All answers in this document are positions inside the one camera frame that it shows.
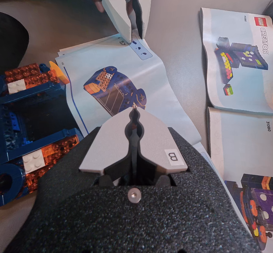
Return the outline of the blue and orange brick model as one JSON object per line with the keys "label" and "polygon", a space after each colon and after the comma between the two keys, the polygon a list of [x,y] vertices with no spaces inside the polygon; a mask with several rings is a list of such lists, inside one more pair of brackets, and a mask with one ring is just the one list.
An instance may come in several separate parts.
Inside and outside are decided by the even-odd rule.
{"label": "blue and orange brick model", "polygon": [[49,64],[1,75],[1,207],[37,190],[38,180],[84,138],[67,105],[69,80]]}

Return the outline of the closed booklet, purple arcade picture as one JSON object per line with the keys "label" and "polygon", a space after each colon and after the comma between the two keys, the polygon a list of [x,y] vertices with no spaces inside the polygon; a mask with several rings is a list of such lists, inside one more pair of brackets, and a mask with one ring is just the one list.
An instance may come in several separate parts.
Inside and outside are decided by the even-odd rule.
{"label": "closed booklet, purple arcade picture", "polygon": [[211,159],[261,252],[273,252],[272,114],[208,107]]}

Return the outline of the black round disc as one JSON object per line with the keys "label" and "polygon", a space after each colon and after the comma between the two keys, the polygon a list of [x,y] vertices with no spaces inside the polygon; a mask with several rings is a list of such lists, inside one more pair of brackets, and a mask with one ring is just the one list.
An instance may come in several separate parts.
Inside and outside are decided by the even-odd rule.
{"label": "black round disc", "polygon": [[29,44],[29,33],[14,17],[0,13],[0,72],[17,68]]}

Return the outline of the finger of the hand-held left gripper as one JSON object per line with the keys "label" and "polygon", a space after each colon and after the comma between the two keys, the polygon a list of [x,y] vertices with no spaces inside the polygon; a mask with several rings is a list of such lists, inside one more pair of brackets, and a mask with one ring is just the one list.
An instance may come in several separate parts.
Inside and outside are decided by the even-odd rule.
{"label": "finger of the hand-held left gripper", "polygon": [[151,0],[137,0],[136,25],[141,39],[145,38],[150,16]]}
{"label": "finger of the hand-held left gripper", "polygon": [[132,42],[131,21],[125,0],[102,0],[102,5],[117,31],[127,43]]}

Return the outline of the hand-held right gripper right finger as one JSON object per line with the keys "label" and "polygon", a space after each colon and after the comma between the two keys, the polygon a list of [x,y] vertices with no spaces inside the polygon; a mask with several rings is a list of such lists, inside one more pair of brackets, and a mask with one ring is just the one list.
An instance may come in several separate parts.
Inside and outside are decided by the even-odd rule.
{"label": "hand-held right gripper right finger", "polygon": [[154,174],[184,172],[188,166],[168,127],[159,118],[138,107],[138,154]]}

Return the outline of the open instruction booklet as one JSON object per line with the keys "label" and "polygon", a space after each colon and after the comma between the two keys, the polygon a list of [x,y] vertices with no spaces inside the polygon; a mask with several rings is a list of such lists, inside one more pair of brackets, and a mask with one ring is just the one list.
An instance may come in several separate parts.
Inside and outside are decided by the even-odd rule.
{"label": "open instruction booklet", "polygon": [[67,104],[84,137],[118,112],[142,105],[216,169],[169,84],[162,60],[137,34],[130,45],[116,34],[62,49],[58,55],[57,65],[70,81]]}

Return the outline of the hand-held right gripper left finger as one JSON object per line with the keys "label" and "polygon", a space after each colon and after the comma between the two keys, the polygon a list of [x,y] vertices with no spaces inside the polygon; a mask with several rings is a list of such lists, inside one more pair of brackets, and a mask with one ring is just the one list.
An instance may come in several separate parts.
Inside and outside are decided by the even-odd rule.
{"label": "hand-held right gripper left finger", "polygon": [[129,140],[125,134],[130,123],[132,107],[108,119],[100,128],[79,170],[82,172],[105,174],[107,167],[125,158],[129,151]]}

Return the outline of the closed booklet, yellow blocks picture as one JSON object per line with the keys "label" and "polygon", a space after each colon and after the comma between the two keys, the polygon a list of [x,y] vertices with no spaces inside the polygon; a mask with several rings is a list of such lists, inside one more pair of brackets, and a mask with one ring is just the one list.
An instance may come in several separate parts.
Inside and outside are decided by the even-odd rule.
{"label": "closed booklet, yellow blocks picture", "polygon": [[272,115],[272,17],[201,8],[200,21],[212,105]]}

